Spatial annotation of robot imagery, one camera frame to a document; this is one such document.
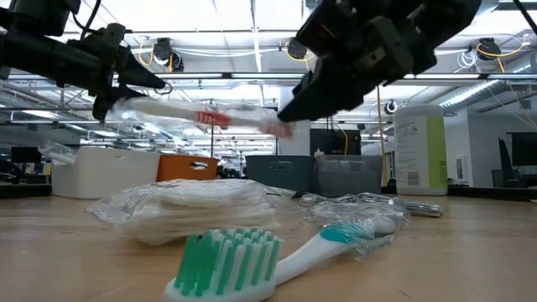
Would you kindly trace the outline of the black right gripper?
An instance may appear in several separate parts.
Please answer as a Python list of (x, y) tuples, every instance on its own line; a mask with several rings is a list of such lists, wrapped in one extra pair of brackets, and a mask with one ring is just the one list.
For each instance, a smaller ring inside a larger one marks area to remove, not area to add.
[(295, 39), (318, 60), (278, 113), (282, 122), (315, 121), (352, 110), (375, 86), (436, 64), (425, 34), (426, 0), (323, 0)]

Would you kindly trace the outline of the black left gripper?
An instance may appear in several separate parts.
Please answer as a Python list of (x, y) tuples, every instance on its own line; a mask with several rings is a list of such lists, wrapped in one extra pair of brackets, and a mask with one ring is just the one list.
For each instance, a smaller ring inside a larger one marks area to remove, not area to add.
[(68, 39), (71, 53), (66, 82), (95, 97), (92, 116), (103, 122), (116, 102), (144, 96), (128, 85), (163, 89), (166, 84), (136, 61), (128, 46), (121, 46), (125, 26), (110, 23), (84, 38)]

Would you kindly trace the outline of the red toothbrush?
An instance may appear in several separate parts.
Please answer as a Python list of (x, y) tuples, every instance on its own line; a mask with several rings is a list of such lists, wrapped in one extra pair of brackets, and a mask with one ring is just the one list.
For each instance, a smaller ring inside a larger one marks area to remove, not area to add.
[(194, 102), (164, 102), (151, 97), (135, 97), (120, 100), (112, 107), (112, 114), (121, 119), (140, 119), (147, 122), (191, 122), (229, 127), (256, 128), (277, 138), (292, 138), (295, 125), (282, 122), (273, 108), (253, 105), (225, 105)]

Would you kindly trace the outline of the metal nail clipper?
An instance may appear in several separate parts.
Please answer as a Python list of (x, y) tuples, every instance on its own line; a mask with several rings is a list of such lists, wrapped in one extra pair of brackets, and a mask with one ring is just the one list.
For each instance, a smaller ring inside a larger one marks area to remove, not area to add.
[(404, 207), (404, 202), (401, 201), (398, 197), (387, 197), (384, 195), (377, 195), (373, 193), (360, 193), (357, 195), (357, 198), (361, 202), (365, 203), (385, 203), (391, 206), (401, 206)]
[(393, 199), (396, 206), (402, 206), (411, 216), (441, 217), (444, 211), (441, 206), (421, 202)]

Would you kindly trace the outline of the labelled bag of cotton pads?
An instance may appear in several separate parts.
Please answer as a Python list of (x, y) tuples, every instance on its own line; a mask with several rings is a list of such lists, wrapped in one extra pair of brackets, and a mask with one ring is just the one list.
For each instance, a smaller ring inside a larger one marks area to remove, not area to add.
[(279, 229), (296, 217), (295, 192), (254, 180), (169, 180), (103, 197), (86, 211), (150, 246), (216, 229)]

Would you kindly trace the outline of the teal white toothbrush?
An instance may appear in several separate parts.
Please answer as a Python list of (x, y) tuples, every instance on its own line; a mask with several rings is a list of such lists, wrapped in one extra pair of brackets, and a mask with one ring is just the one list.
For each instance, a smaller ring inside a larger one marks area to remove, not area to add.
[(364, 254), (390, 244), (410, 214), (401, 206), (361, 202), (357, 195), (303, 195), (305, 218), (320, 230), (289, 256), (284, 241), (266, 229), (213, 230), (187, 238), (163, 302), (261, 302), (277, 286), (330, 258)]

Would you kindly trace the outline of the large black screen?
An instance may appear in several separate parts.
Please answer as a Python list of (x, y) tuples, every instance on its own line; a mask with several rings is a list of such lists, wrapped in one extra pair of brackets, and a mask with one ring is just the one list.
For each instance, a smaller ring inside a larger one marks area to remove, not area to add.
[(311, 129), (310, 155), (320, 150), (327, 155), (361, 155), (362, 137), (359, 130)]

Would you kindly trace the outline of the grey plastic bin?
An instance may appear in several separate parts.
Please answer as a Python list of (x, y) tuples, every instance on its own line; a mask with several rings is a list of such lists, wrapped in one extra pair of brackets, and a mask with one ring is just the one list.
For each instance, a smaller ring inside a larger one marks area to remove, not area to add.
[(321, 155), (317, 158), (318, 193), (326, 197), (381, 193), (380, 155)]

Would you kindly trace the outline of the white plastic bin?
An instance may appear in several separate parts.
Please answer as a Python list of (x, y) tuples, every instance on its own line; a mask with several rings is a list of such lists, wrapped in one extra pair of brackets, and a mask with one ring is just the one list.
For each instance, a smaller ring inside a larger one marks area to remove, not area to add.
[(100, 199), (114, 193), (154, 183), (160, 154), (117, 148), (82, 147), (73, 159), (51, 169), (51, 193), (73, 199)]

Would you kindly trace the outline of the teal plastic bin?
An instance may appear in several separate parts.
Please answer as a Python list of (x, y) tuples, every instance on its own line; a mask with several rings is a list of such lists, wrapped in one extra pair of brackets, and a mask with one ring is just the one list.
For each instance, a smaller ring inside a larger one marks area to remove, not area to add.
[(247, 177), (263, 185), (295, 192), (311, 192), (315, 187), (316, 161), (303, 155), (248, 155)]

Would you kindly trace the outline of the orange plastic bin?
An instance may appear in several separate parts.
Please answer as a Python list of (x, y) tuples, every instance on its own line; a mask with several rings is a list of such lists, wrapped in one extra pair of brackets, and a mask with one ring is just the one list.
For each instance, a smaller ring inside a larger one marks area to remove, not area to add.
[(219, 160), (185, 154), (162, 154), (156, 180), (214, 180)]

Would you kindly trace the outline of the white green wipes canister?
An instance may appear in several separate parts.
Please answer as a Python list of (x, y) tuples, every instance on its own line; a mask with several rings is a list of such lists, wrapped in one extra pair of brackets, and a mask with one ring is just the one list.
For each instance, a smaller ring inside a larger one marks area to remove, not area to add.
[(397, 109), (394, 152), (398, 194), (447, 194), (446, 140), (440, 106), (422, 104)]

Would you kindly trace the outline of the black desk monitor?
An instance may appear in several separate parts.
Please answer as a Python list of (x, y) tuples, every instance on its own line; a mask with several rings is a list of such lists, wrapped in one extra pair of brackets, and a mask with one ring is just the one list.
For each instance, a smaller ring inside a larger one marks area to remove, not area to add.
[(511, 138), (512, 165), (537, 166), (537, 132), (508, 135)]

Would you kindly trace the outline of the black aluminium table frame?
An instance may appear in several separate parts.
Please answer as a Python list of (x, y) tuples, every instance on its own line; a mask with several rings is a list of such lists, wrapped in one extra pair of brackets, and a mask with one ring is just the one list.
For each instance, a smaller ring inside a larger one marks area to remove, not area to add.
[[(448, 196), (532, 202), (537, 190), (520, 188), (472, 188), (449, 186)], [(0, 200), (51, 196), (51, 185), (0, 185)]]

